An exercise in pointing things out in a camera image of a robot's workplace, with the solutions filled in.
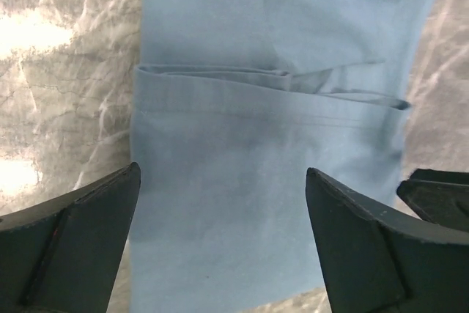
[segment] light blue textile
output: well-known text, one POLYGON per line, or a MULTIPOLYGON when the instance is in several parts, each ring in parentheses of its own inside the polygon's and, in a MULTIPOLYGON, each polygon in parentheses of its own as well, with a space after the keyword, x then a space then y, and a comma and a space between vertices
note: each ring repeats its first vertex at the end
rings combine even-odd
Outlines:
POLYGON ((144 0, 132 313, 230 313, 322 285, 306 170, 392 203, 432 1, 144 0))

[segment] blue fabric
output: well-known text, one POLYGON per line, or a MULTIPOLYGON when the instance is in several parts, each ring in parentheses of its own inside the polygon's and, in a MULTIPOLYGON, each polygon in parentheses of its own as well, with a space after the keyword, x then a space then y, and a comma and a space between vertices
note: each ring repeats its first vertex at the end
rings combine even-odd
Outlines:
POLYGON ((132 313, 230 313, 323 284, 306 170, 392 203, 432 1, 144 0, 132 313))

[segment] black object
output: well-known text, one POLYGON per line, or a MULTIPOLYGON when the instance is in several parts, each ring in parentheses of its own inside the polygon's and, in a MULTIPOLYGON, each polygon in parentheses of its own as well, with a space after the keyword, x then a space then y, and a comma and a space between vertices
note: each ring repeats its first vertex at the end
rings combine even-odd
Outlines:
POLYGON ((136 163, 0 219, 1 313, 105 313, 140 188, 136 163))
MULTIPOLYGON (((428 211, 427 220, 464 227, 458 205, 439 211, 421 202, 422 192, 438 199, 438 190, 443 198, 457 190, 465 202, 467 175, 451 175, 459 181, 441 185, 443 174, 415 173, 401 196, 428 211), (420 193, 411 191, 417 183, 420 193)), ((469 233, 408 216, 316 169, 308 170, 306 201, 334 313, 469 312, 469 233)))

